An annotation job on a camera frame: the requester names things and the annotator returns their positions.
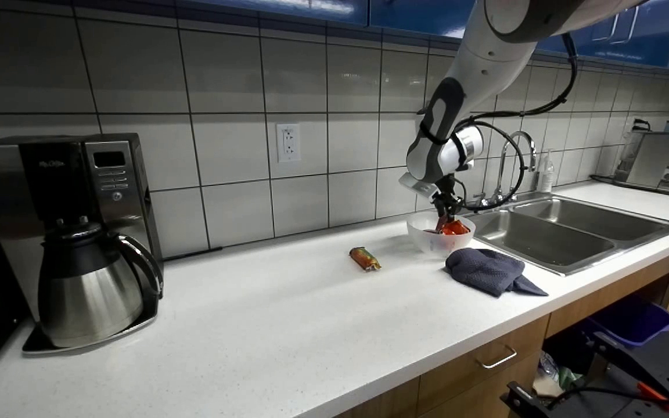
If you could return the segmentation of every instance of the dark gray towel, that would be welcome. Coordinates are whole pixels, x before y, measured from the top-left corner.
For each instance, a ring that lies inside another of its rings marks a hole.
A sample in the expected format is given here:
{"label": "dark gray towel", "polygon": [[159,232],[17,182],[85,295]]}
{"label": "dark gray towel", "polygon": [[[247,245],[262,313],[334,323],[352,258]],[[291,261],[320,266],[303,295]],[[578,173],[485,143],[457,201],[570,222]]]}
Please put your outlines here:
{"label": "dark gray towel", "polygon": [[503,292],[549,295],[524,276],[525,263],[489,248],[461,248],[446,261],[449,273],[492,298]]}

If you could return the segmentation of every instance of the stainless steel sink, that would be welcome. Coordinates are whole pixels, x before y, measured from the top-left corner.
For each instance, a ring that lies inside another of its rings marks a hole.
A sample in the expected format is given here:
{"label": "stainless steel sink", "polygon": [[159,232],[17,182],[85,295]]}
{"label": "stainless steel sink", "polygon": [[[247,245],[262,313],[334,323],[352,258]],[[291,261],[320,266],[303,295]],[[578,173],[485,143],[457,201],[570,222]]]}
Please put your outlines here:
{"label": "stainless steel sink", "polygon": [[470,218],[477,222],[477,240],[560,273],[669,235],[664,218],[568,197],[525,200]]}
{"label": "stainless steel sink", "polygon": [[618,248],[632,248],[669,235],[669,221],[664,218],[650,218],[568,197],[527,200],[516,205],[513,212],[606,236]]}

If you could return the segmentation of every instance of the wall outlet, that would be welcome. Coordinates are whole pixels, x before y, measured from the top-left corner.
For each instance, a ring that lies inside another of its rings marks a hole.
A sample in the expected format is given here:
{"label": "wall outlet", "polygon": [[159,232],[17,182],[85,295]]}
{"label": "wall outlet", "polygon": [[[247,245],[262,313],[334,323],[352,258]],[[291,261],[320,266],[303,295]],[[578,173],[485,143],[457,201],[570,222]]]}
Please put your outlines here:
{"label": "wall outlet", "polygon": [[303,160],[303,128],[297,122],[277,125],[280,163],[293,165]]}

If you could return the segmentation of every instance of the white countertop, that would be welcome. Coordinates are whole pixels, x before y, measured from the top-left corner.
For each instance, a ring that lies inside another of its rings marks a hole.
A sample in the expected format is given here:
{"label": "white countertop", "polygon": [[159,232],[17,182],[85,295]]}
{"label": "white countertop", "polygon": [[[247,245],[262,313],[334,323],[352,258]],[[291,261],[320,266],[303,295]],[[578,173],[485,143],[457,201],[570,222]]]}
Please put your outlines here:
{"label": "white countertop", "polygon": [[[615,186],[560,196],[669,218],[669,197]],[[360,272],[352,245],[383,265]],[[464,287],[405,221],[169,263],[160,316],[79,356],[0,352],[0,418],[333,416],[669,256],[669,236],[574,276],[527,265],[552,298]]]}

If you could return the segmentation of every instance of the white tile wall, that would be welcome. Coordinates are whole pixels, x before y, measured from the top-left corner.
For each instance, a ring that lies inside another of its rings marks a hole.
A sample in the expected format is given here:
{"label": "white tile wall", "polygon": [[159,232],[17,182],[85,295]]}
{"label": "white tile wall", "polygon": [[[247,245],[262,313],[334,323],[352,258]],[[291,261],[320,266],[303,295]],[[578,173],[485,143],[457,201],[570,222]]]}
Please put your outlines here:
{"label": "white tile wall", "polygon": [[273,236],[269,182],[204,187],[211,245]]}
{"label": "white tile wall", "polygon": [[[167,256],[431,209],[398,178],[449,48],[269,20],[261,31],[11,6],[24,2],[0,0],[0,136],[139,132]],[[568,68],[535,60],[475,111],[540,107],[568,79]],[[572,183],[615,169],[637,117],[664,125],[669,75],[584,63],[568,105],[496,122],[527,130],[555,182]],[[301,122],[301,163],[277,163],[280,122]],[[475,169],[457,173],[470,200],[496,192],[503,142],[485,140]],[[516,166],[510,157],[503,192]]]}
{"label": "white tile wall", "polygon": [[378,48],[327,47],[331,111],[378,111]]}
{"label": "white tile wall", "polygon": [[280,236],[327,227],[327,177],[273,182],[273,213]]}
{"label": "white tile wall", "polygon": [[198,186],[189,117],[103,117],[104,132],[138,132],[151,191]]}
{"label": "white tile wall", "polygon": [[325,111],[325,47],[262,40],[267,111]]}
{"label": "white tile wall", "polygon": [[378,114],[331,114],[331,171],[375,169]]}
{"label": "white tile wall", "polygon": [[151,201],[165,258],[209,248],[201,187],[151,192]]}
{"label": "white tile wall", "polygon": [[0,111],[94,111],[78,26],[0,12]]}
{"label": "white tile wall", "polygon": [[[277,128],[301,125],[301,163],[280,163]],[[306,177],[327,171],[327,117],[325,114],[269,114],[267,117],[269,171],[280,177]]]}
{"label": "white tile wall", "polygon": [[426,94],[426,53],[383,50],[382,111],[418,111]]}
{"label": "white tile wall", "polygon": [[262,111],[261,40],[181,32],[193,111]]}
{"label": "white tile wall", "polygon": [[169,28],[85,20],[100,111],[186,111],[179,35]]}
{"label": "white tile wall", "polygon": [[202,183],[269,178],[265,114],[195,114]]}
{"label": "white tile wall", "polygon": [[376,218],[376,171],[331,177],[331,226]]}
{"label": "white tile wall", "polygon": [[97,135],[97,117],[0,117],[0,136],[14,135]]}

